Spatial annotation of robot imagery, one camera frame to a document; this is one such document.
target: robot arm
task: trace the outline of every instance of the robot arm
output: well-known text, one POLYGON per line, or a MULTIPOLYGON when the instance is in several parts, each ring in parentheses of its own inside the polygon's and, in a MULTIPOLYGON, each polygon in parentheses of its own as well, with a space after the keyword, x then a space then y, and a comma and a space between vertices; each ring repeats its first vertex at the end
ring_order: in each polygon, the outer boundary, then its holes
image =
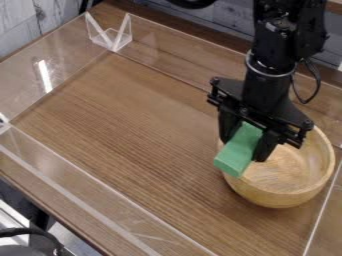
MULTIPOLYGON (((184 8, 203 8, 215 0, 168 0, 184 8)), ((322 51, 326 0, 254 0, 255 37, 247 53, 244 81, 227 78, 211 80, 208 102, 219 111, 219 134, 223 143, 232 138, 242 122, 263 130, 254 152, 255 161, 266 161, 278 144, 300 148, 314 122, 288 99, 294 86, 298 62, 304 62, 316 78, 312 96, 319 91, 320 79, 310 57, 322 51)))

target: bowl rim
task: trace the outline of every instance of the bowl rim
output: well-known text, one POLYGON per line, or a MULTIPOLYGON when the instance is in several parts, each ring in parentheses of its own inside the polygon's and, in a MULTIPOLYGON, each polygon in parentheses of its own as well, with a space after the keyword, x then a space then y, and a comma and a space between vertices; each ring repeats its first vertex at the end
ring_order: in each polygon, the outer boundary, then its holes
POLYGON ((327 180, 331 177, 331 174, 334 172, 334 167, 335 167, 335 152, 332 149, 332 145, 330 143, 330 140, 327 138, 327 136, 324 135, 324 133, 322 132, 322 130, 315 126, 314 130, 318 134, 318 136, 322 138, 322 143, 324 143, 327 151, 328 151, 328 165, 327 165, 327 171, 324 173, 324 175, 322 176, 322 178, 312 184, 312 186, 310 187, 304 187, 300 189, 296 189, 294 191, 288 191, 288 192, 276 192, 274 190, 267 190, 267 189, 260 189, 258 188, 258 186, 255 186, 254 182, 247 179, 244 177, 244 175, 239 178, 246 184, 248 184, 248 186, 251 186, 254 189, 258 189, 259 191, 264 191, 267 193, 275 194, 275 195, 296 195, 296 194, 304 194, 311 192, 312 190, 322 188, 323 185, 326 184, 327 180))

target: wooden table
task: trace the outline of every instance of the wooden table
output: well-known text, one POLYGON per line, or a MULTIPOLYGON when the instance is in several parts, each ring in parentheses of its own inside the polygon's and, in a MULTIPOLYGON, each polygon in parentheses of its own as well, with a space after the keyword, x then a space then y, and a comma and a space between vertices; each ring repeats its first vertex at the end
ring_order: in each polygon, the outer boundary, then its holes
MULTIPOLYGON (((116 5, 129 8, 120 2, 116 5)), ((131 12, 143 15, 145 11, 137 8, 131 12)), ((92 13, 104 26, 124 14, 111 2, 100 4, 92 13)), ((226 67, 226 75, 235 77, 236 69, 244 68, 243 57, 231 52, 230 59, 235 61, 226 67)), ((211 68, 219 68, 219 63, 218 67, 212 63, 211 68)), ((298 81, 306 91, 312 80, 299 75, 298 81)), ((231 191, 212 166, 216 110, 206 103, 206 92, 188 83, 120 55, 100 55, 13 121, 85 173, 39 148, 25 148, 21 140, 27 158, 44 167, 44 176, 57 185, 32 175, 4 155, 3 176, 103 254, 148 254, 148 250, 141 252, 139 243, 129 242, 133 238, 124 239, 113 232, 119 228, 115 223, 125 221, 117 220, 117 214, 123 218, 135 214, 120 212, 115 189, 176 228, 187 241, 192 240, 178 254, 175 245, 144 236, 145 230, 153 231, 147 227, 149 219, 147 224, 132 223, 133 217, 127 217, 127 230, 157 247, 161 255, 190 255, 190 251, 196 251, 194 255, 300 255, 326 191, 300 207, 286 210, 258 207, 231 191)), ((340 95, 340 88, 324 83, 315 103, 302 107, 335 146, 342 141, 340 95)), ((340 149, 335 150, 340 160, 340 149)), ((334 255, 334 246, 322 242, 324 255, 334 255)))

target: green block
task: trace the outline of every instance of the green block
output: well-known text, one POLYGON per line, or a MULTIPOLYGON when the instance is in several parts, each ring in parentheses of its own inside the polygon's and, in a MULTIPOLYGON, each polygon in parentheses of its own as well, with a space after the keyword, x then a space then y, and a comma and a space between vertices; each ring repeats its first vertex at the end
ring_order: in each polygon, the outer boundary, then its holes
POLYGON ((214 165, 228 175, 240 177, 252 161, 252 153, 262 137, 262 130, 243 122, 232 139, 214 159, 214 165))

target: wooden bowl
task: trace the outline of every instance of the wooden bowl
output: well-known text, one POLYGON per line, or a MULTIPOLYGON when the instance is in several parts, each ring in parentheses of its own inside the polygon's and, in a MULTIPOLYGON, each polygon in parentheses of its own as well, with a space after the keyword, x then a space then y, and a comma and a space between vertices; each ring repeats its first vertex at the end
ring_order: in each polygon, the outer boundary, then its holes
POLYGON ((330 141, 315 127, 300 150, 278 145, 264 163, 252 162, 243 176, 224 179, 234 191, 252 203, 288 208, 307 202, 324 187, 334 171, 335 155, 330 141))

